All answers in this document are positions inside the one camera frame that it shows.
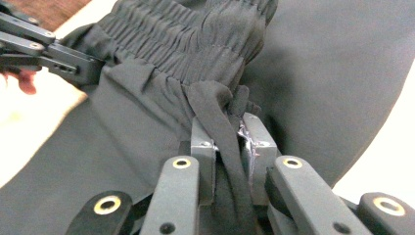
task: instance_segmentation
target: metal bracket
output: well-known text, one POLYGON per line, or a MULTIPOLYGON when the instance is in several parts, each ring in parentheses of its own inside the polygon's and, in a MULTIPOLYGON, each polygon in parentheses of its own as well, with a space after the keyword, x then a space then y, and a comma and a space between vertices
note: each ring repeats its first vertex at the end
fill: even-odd
POLYGON ((66 234, 129 234, 133 222, 130 196, 119 191, 108 191, 85 204, 66 234))
POLYGON ((277 145, 262 121, 249 113, 244 114, 238 134, 244 139, 241 158, 254 205, 267 206, 269 200, 263 186, 266 169, 273 166, 279 153, 277 145))
POLYGON ((388 194, 364 194, 357 207, 357 216, 374 234, 415 232, 415 210, 388 194))
POLYGON ((297 235, 299 230, 294 221, 276 210, 271 204, 268 207, 267 214, 275 235, 297 235))
POLYGON ((140 234, 196 234, 198 191, 199 162, 188 156, 167 160, 140 234))
POLYGON ((16 7, 14 5, 2 0, 0 0, 0 12, 18 18, 30 24, 39 25, 39 21, 37 19, 30 17, 22 12, 19 12, 18 10, 16 10, 16 7))
POLYGON ((42 66, 73 85, 98 84, 104 62, 60 45, 53 32, 2 12, 0 30, 2 69, 42 66))
POLYGON ((210 205, 213 202, 215 186, 215 163, 217 147, 208 136, 197 118, 193 118, 191 156, 199 161, 201 167, 201 181, 199 198, 200 205, 210 205))
MULTIPOLYGON (((371 234, 305 160, 279 157, 268 174, 267 191, 282 199, 299 234, 371 234)), ((281 208, 274 199, 270 195, 271 204, 281 208)))

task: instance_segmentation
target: dark fabric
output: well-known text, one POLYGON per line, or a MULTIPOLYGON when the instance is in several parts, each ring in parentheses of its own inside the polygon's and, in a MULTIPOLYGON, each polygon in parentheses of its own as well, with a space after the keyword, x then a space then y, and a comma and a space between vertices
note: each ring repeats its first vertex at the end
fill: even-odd
MULTIPOLYGON (((184 4, 189 3, 201 6, 195 1, 184 4)), ((194 30, 199 21, 198 14, 168 11, 173 23, 190 25, 188 31, 194 30), (195 16, 195 20, 186 21, 182 16, 195 16)), ((238 67, 235 54, 212 48, 199 58, 183 55, 177 63, 167 56, 183 54, 172 52, 173 46, 180 52, 194 47, 172 39, 165 41, 170 50, 160 47, 157 55, 164 56, 153 58, 151 51, 140 51, 152 46, 133 47, 136 42, 146 41, 129 37, 136 32, 134 28, 111 17, 116 18, 106 17, 82 40, 74 40, 76 48, 107 61, 100 85, 96 90, 88 89, 90 99, 71 112, 33 160, 0 190, 1 234, 62 234, 95 194, 120 190, 136 202, 150 194, 161 163, 178 152, 182 141, 189 140, 190 119, 197 115, 187 100, 189 86, 204 91, 197 87, 203 75, 188 70, 181 73, 178 67, 186 68, 186 63, 200 63, 197 70, 208 73, 208 81, 203 82, 217 89, 231 88, 230 94, 238 83, 247 85, 250 99, 262 107, 260 117, 282 152, 308 160, 327 182, 334 184, 386 120, 415 56, 413 1, 281 1, 267 29, 263 52, 245 68, 240 82, 237 74, 243 69, 238 67), (107 36, 106 30, 118 33, 117 38, 107 36), (120 47, 120 42, 127 47, 120 47), (204 64, 214 56, 218 56, 214 58, 217 63, 204 64)), ((159 34, 151 33, 165 30, 157 28, 143 33, 159 38, 159 34)), ((247 61, 254 57, 256 50, 252 49, 247 61)), ((230 102, 233 96, 231 99, 229 92, 217 94, 230 102)), ((200 102, 197 95, 193 98, 200 102)), ((217 118, 224 122, 226 117, 221 113, 217 118)), ((229 121, 225 129, 230 128, 229 121)), ((231 156, 226 161, 232 161, 234 150, 226 151, 231 156)), ((220 171, 219 178, 229 178, 227 170, 220 171)), ((228 200, 235 193, 226 190, 230 183, 224 180, 218 184, 225 190, 218 191, 224 201, 217 205, 226 209, 239 205, 228 200)), ((227 210, 225 214, 235 211, 227 210)), ((229 221, 231 229, 227 231, 239 231, 232 227, 238 223, 235 218, 229 221)))
POLYGON ((263 46, 275 8, 273 0, 211 1, 193 12, 171 1, 122 0, 98 23, 71 35, 81 38, 64 40, 107 63, 99 85, 88 87, 88 100, 1 189, 2 234, 62 234, 84 203, 107 190, 126 192, 135 203, 144 199, 163 163, 190 140, 194 116, 220 148, 226 173, 219 178, 229 185, 228 198, 216 199, 226 207, 213 215, 227 210, 236 222, 216 225, 255 234, 227 108, 233 102, 241 118, 241 107, 249 106, 248 90, 238 83, 263 46), (236 90, 247 94, 234 97, 236 90), (21 202, 27 207, 16 210, 21 202))
POLYGON ((241 84, 285 155, 334 185, 388 118, 415 58, 415 1, 282 0, 241 84))

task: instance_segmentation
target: white surface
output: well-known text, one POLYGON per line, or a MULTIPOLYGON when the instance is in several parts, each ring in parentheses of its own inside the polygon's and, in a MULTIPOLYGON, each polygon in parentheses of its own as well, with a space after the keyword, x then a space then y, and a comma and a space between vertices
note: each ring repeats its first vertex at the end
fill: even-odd
MULTIPOLYGON (((98 21, 111 10, 114 2, 115 0, 91 1, 56 31, 57 38, 65 36, 80 25, 98 21)), ((26 96, 19 92, 16 83, 9 84, 9 89, 16 93, 13 98, 5 99, 5 92, 0 91, 3 92, 0 93, 0 96, 3 95, 0 101, 6 100, 9 107, 7 109, 13 109, 15 118, 20 119, 9 126, 2 125, 0 121, 0 187, 25 165, 38 145, 60 123, 69 107, 82 99, 81 93, 76 93, 71 86, 53 75, 42 73, 38 75, 36 82, 39 84, 39 92, 35 96, 26 96)), ((396 196, 415 208, 414 133, 413 65, 387 122, 360 160, 336 185, 334 192, 358 203, 362 194, 381 191, 396 196)))

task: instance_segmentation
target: human hand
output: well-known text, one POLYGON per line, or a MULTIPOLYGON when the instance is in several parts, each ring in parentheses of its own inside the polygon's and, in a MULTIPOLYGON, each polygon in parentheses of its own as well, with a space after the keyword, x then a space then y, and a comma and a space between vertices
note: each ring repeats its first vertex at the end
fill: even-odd
POLYGON ((0 89, 6 90, 8 86, 8 79, 17 79, 19 81, 19 88, 27 95, 36 93, 36 88, 33 84, 35 71, 19 70, 19 73, 5 71, 0 73, 0 89))

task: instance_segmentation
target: finger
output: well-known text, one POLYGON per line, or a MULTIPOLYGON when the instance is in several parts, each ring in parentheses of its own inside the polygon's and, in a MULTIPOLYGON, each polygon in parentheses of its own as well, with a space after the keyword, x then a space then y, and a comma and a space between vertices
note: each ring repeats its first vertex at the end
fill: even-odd
POLYGON ((19 73, 19 88, 27 95, 33 95, 36 93, 36 87, 33 83, 35 74, 36 71, 32 70, 22 70, 19 73))
POLYGON ((0 124, 4 123, 10 116, 7 98, 7 75, 0 73, 0 124))

